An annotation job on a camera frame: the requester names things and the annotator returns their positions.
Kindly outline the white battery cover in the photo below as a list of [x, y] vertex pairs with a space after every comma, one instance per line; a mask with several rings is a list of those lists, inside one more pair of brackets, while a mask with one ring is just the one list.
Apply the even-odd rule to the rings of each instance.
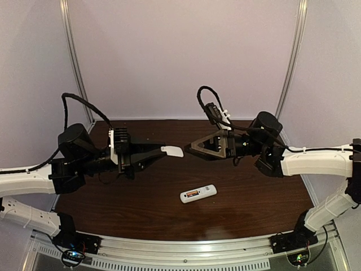
[[183, 150], [177, 146], [161, 146], [160, 150], [161, 152], [166, 153], [167, 156], [177, 157], [177, 158], [184, 157]]

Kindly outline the orange AA battery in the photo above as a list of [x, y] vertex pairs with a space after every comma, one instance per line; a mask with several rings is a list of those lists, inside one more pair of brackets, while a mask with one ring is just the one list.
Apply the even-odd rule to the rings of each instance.
[[199, 195], [199, 192], [197, 190], [186, 193], [186, 196], [188, 198], [193, 197], [193, 196], [197, 196], [197, 195]]

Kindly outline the white remote control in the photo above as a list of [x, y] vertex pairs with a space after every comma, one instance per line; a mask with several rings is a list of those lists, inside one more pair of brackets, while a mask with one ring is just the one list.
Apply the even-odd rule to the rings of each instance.
[[190, 203], [197, 200], [205, 199], [217, 194], [217, 189], [214, 185], [206, 185], [197, 189], [188, 190], [180, 193], [179, 197], [182, 203]]

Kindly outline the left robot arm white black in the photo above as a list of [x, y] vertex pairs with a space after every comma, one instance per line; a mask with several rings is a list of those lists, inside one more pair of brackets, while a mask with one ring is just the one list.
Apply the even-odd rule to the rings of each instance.
[[1, 169], [1, 220], [70, 242], [77, 234], [70, 215], [40, 210], [14, 197], [73, 193], [85, 185], [87, 176], [105, 172], [117, 172], [132, 180], [158, 159], [183, 157], [181, 148], [132, 139], [125, 128], [111, 128], [107, 146], [97, 148], [82, 124], [73, 124], [58, 136], [56, 152], [62, 158], [52, 156], [42, 164]]

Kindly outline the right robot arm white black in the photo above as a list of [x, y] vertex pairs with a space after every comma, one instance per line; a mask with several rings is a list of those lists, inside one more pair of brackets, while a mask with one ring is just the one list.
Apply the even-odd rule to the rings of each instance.
[[245, 156], [256, 156], [255, 166], [268, 177], [324, 174], [346, 178], [336, 192], [299, 216], [294, 239], [311, 238], [326, 223], [360, 205], [359, 138], [340, 147], [295, 148], [278, 141], [283, 126], [269, 112], [260, 112], [244, 134], [237, 134], [214, 115], [210, 119], [218, 131], [186, 145], [187, 153], [204, 160], [232, 159], [235, 165]]

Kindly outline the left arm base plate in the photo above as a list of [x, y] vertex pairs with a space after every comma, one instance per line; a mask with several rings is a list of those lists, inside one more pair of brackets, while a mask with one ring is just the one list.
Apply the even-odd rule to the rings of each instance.
[[96, 255], [102, 239], [97, 235], [62, 230], [52, 240], [57, 246]]

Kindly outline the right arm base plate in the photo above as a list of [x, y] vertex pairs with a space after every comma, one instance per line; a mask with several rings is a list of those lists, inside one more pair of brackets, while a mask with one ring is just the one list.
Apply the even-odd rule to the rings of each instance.
[[309, 245], [318, 243], [317, 236], [306, 237], [295, 231], [277, 233], [270, 237], [271, 248], [274, 254], [308, 248]]

